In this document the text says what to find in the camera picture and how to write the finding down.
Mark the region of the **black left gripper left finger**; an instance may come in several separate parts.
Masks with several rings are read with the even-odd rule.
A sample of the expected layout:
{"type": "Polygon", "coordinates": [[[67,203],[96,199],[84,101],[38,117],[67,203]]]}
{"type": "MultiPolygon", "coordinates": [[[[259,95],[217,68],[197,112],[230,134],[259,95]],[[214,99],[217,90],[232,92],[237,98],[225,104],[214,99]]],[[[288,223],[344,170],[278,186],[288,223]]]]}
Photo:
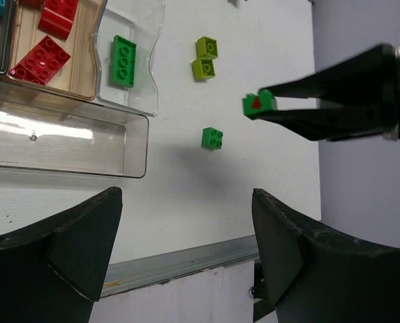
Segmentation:
{"type": "Polygon", "coordinates": [[[122,208],[122,190],[110,187],[0,235],[0,322],[88,322],[122,208]]]}

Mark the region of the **small red lego brick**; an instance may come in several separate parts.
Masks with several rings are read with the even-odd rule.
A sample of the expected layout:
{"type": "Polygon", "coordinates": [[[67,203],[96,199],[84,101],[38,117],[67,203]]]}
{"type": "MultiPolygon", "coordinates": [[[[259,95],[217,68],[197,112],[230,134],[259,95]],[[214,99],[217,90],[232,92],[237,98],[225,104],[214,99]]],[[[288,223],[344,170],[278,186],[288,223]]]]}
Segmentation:
{"type": "Polygon", "coordinates": [[[20,5],[32,8],[40,9],[44,5],[45,0],[18,0],[20,5]]]}

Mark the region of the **lime lego brick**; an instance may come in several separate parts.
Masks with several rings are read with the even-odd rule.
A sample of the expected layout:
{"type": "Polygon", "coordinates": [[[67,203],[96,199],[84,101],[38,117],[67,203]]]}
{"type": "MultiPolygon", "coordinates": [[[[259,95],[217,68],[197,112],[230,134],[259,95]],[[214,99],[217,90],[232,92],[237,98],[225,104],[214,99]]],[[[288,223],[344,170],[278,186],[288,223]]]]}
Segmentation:
{"type": "Polygon", "coordinates": [[[192,63],[193,77],[196,81],[205,81],[215,77],[213,60],[206,58],[195,59],[192,63]]]}
{"type": "Polygon", "coordinates": [[[203,36],[196,41],[197,58],[206,58],[214,60],[218,58],[217,40],[203,36]]]}

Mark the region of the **aluminium rail frame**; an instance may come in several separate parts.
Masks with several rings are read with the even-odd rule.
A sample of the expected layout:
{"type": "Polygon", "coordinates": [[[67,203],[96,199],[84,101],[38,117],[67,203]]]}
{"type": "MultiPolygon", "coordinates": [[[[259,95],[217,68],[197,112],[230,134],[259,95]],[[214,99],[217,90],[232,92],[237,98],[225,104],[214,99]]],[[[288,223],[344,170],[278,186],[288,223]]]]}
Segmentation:
{"type": "Polygon", "coordinates": [[[204,270],[251,260],[259,260],[254,235],[118,262],[108,266],[101,297],[166,283],[204,270]]]}

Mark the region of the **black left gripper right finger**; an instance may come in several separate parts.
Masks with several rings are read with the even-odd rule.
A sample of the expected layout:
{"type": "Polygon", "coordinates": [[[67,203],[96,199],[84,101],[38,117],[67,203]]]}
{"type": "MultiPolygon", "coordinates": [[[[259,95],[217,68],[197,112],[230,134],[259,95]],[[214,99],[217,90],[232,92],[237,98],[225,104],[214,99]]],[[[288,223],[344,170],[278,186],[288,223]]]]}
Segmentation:
{"type": "Polygon", "coordinates": [[[280,322],[400,322],[400,248],[337,231],[260,188],[252,217],[280,322]]]}

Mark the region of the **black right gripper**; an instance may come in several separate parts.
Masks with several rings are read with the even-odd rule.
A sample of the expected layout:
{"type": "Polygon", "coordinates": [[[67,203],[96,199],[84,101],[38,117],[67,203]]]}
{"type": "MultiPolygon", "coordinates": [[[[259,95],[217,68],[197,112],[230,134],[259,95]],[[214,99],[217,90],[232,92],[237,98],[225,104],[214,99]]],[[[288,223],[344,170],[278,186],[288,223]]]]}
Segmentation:
{"type": "MultiPolygon", "coordinates": [[[[400,63],[400,46],[379,44],[314,74],[265,89],[282,98],[373,100],[380,97],[383,85],[393,76],[394,55],[400,63]]],[[[270,110],[253,118],[279,124],[309,141],[345,141],[381,134],[384,140],[400,140],[400,71],[397,74],[397,110],[378,107],[270,110]]]]}

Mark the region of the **long green lego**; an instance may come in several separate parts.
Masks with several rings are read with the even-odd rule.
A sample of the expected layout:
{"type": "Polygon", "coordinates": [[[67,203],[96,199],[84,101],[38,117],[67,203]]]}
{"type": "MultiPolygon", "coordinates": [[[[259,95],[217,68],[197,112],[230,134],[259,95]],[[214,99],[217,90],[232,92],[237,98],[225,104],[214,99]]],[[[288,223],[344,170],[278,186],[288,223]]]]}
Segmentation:
{"type": "Polygon", "coordinates": [[[114,84],[132,88],[135,83],[137,45],[122,36],[115,35],[112,44],[110,80],[114,84]]]}

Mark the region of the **clear long front bin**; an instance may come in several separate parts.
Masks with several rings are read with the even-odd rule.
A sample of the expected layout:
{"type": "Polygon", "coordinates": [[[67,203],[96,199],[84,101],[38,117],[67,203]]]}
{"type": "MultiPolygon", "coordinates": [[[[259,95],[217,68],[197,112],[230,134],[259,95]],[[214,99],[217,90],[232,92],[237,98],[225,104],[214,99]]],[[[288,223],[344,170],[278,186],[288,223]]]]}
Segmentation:
{"type": "Polygon", "coordinates": [[[0,80],[0,168],[142,178],[149,119],[0,80]]]}

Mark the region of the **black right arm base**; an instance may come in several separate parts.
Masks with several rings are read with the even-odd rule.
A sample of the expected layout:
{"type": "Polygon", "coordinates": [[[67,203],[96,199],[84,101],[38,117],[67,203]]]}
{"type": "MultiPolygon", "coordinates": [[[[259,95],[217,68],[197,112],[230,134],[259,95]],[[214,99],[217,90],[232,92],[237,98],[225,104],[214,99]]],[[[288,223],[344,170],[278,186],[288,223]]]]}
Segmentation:
{"type": "Polygon", "coordinates": [[[265,278],[260,262],[256,262],[254,266],[254,284],[251,287],[251,295],[254,298],[253,322],[258,322],[274,311],[268,300],[265,278]]]}

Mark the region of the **lime lego brick upper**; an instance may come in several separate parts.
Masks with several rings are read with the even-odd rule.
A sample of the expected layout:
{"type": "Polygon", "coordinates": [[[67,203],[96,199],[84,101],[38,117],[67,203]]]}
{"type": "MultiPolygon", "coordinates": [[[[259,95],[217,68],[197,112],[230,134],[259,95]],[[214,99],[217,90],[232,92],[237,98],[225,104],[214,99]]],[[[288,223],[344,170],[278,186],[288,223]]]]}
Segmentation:
{"type": "Polygon", "coordinates": [[[196,41],[197,58],[206,58],[214,60],[218,58],[217,40],[203,36],[196,41]]]}

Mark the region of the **clear plastic bin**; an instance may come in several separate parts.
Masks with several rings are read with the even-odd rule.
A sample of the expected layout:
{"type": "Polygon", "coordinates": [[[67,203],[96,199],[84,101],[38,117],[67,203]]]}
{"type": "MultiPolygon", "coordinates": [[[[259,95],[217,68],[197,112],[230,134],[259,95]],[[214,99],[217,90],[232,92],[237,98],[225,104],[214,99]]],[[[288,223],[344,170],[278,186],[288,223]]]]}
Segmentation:
{"type": "Polygon", "coordinates": [[[153,78],[154,50],[164,24],[163,1],[107,1],[94,34],[98,59],[96,100],[148,116],[158,112],[158,88],[153,78]],[[110,80],[115,35],[137,45],[132,88],[110,80]]]}

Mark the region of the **lime lego brick lower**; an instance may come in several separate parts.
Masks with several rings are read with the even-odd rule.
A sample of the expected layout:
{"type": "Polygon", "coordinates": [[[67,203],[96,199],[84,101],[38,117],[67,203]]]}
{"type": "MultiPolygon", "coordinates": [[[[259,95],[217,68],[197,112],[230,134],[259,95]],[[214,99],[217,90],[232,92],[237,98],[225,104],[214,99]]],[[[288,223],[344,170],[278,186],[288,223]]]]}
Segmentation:
{"type": "Polygon", "coordinates": [[[195,59],[192,63],[193,77],[196,81],[205,81],[215,77],[213,60],[206,58],[195,59]]]}

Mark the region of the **small green lego brick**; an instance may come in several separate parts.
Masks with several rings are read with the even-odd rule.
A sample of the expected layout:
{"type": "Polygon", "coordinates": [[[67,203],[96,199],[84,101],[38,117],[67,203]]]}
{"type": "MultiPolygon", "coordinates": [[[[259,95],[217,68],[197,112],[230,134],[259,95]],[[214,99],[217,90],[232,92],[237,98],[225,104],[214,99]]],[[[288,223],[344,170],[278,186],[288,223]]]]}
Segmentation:
{"type": "Polygon", "coordinates": [[[224,133],[213,127],[204,128],[202,131],[201,146],[209,150],[222,148],[224,133]]]}

